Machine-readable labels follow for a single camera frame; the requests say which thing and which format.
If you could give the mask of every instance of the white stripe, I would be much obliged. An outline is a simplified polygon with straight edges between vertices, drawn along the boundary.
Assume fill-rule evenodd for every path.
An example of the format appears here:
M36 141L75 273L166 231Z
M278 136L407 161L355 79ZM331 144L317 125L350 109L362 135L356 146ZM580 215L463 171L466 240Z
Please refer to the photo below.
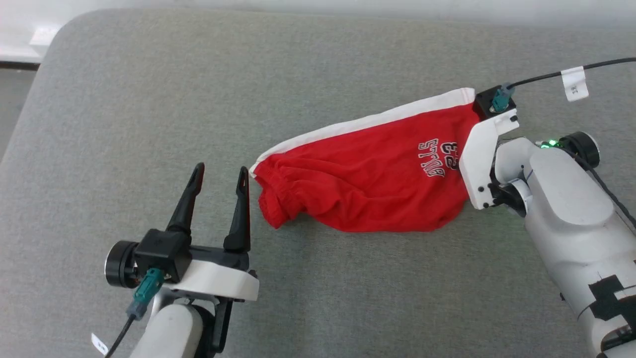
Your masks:
M297 137L293 137L290 140L286 140L273 146L265 153L261 154L258 159L256 159L256 163L254 163L254 165L249 168L249 172L252 177L256 177L256 175L254 174L256 166L258 166L260 162L264 161L272 154L284 153L288 150L300 147L301 145L313 143L325 138L339 136L341 134L347 134L360 131L362 129L375 127L376 125L394 122L396 120L412 117L420 113L443 110L445 108L456 106L463 106L465 104L472 103L474 99L475 89L464 87L461 89L446 92L444 94L440 94L439 96L420 99L419 101L404 104L402 106L395 107L391 110L378 113L376 115L370 115L360 119L350 120L348 122L328 125L327 127L316 129L315 131L309 133L301 134Z

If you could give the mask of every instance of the gray table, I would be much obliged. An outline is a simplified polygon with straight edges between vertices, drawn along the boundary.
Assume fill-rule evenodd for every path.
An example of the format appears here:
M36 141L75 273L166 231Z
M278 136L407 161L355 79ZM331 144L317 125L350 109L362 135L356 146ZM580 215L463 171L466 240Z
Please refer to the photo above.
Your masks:
M55 38L0 164L0 357L98 357L131 292L103 278L118 240L162 227L207 166L194 242L220 245L241 165L324 125L463 86L489 88L636 54L634 32L200 10L82 16ZM636 208L636 66L520 87L517 135L576 130ZM252 183L259 301L235 307L225 357L581 357L574 317L522 227L467 205L433 233L275 231ZM135 324L119 356L142 334Z

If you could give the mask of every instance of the white tag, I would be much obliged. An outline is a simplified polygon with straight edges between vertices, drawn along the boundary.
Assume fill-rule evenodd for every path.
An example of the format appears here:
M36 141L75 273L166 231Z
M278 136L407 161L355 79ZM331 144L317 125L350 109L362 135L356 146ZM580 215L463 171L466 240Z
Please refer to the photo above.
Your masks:
M570 102L588 97L588 86L585 85L585 70L583 66L561 71L561 79L565 89L565 96Z
M97 348L98 351L102 352L103 355L106 355L108 353L108 347L95 335L95 333L90 334L90 340L93 342L95 348Z

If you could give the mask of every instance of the red garment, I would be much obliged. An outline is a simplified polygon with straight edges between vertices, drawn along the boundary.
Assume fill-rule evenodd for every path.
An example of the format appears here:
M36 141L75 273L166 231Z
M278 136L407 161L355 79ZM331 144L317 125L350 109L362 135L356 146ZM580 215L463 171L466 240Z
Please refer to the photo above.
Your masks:
M342 231L432 231L467 192L459 155L479 118L463 88L287 140L250 169L263 216L298 213Z

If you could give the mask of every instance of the teal connector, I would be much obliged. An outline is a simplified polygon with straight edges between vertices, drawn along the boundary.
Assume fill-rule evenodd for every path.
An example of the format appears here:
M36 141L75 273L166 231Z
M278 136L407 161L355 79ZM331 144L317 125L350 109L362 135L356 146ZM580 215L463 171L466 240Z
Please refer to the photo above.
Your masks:
M510 97L515 93L515 88L508 89L510 83L504 83L501 88L497 90L495 97L492 99L492 111L495 113L501 113L508 108L510 103Z
M134 316L135 320L140 320L146 314L148 305L152 298L159 292L163 285L163 271L151 268L146 272L146 276L132 296L132 302L126 309L128 316Z

